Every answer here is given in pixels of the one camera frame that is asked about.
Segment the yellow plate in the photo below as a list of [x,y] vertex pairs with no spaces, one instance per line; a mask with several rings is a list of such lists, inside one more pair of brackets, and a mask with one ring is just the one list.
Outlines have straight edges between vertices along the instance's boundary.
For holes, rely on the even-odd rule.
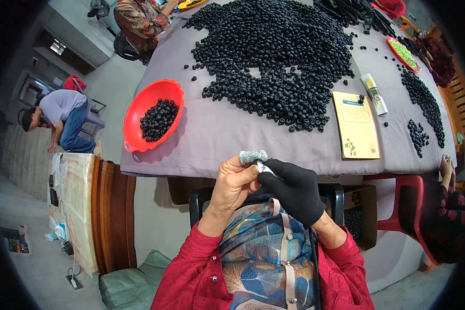
[[181,3],[180,5],[178,5],[177,8],[180,9],[180,10],[182,10],[182,9],[190,9],[190,8],[192,8],[192,7],[195,7],[195,6],[197,6],[197,5],[200,5],[200,4],[204,3],[206,0],[202,0],[202,1],[198,2],[198,3],[195,3],[195,4],[192,4],[192,5],[190,5],[190,6],[187,6],[188,4],[192,3],[193,1],[194,1],[194,0],[188,0],[188,1],[186,1],[186,2],[183,2],[183,3]]

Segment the blue jeans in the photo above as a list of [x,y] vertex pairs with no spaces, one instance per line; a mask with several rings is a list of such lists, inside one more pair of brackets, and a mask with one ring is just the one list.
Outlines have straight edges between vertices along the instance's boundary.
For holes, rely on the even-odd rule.
[[95,142],[86,140],[79,136],[81,127],[88,114],[88,103],[83,104],[71,111],[64,124],[64,130],[58,144],[65,151],[75,153],[93,153]]

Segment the gray tablecloth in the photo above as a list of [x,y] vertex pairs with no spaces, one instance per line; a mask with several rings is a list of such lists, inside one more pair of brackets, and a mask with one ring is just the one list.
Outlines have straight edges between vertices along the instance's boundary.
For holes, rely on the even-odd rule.
[[[228,1],[216,1],[219,4]],[[289,133],[286,126],[279,127],[272,120],[259,118],[229,104],[225,99],[212,102],[202,99],[202,88],[208,86],[214,76],[206,70],[191,69],[196,62],[190,50],[195,41],[204,38],[208,31],[194,28],[181,28],[183,18],[189,17],[198,8],[179,13],[170,30],[160,40],[150,64],[143,75],[137,92],[148,84],[161,79],[173,79],[184,90],[185,106],[179,126],[167,141],[146,152],[127,152],[122,148],[120,169],[125,174],[137,176],[186,176],[213,177],[217,175],[219,164],[241,150],[265,150],[269,157],[289,161],[304,168],[312,169],[318,175],[366,175],[382,172],[421,173],[438,168],[442,154],[454,157],[453,134],[444,103],[427,67],[419,61],[422,70],[421,80],[429,87],[436,98],[446,135],[445,148],[437,145],[432,126],[422,115],[418,105],[413,105],[409,94],[401,83],[401,71],[392,61],[393,54],[386,45],[386,37],[371,30],[370,35],[363,34],[363,26],[350,26],[345,32],[354,32],[352,69],[354,79],[344,77],[349,84],[344,86],[343,79],[334,84],[334,91],[365,94],[359,80],[362,74],[370,73],[377,83],[389,110],[388,115],[378,117],[374,114],[379,136],[381,159],[343,160],[341,143],[334,104],[327,108],[331,120],[325,131],[308,133],[306,131]],[[394,27],[399,35],[403,32]],[[422,148],[423,158],[419,158],[414,149],[407,128],[408,121],[420,122],[430,136],[428,146]]]

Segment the gloved hand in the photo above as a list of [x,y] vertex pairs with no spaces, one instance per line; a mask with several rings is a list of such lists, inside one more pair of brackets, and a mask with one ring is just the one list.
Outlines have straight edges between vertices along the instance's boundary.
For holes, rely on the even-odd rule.
[[269,159],[264,164],[283,180],[270,172],[261,172],[257,181],[278,197],[286,212],[301,222],[305,229],[315,224],[326,208],[320,200],[315,171],[277,159]]

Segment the book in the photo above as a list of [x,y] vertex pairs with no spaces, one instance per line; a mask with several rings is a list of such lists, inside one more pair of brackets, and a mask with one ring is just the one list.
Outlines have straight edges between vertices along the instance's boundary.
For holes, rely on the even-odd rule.
[[367,96],[332,92],[341,136],[341,153],[348,159],[379,159],[379,140]]

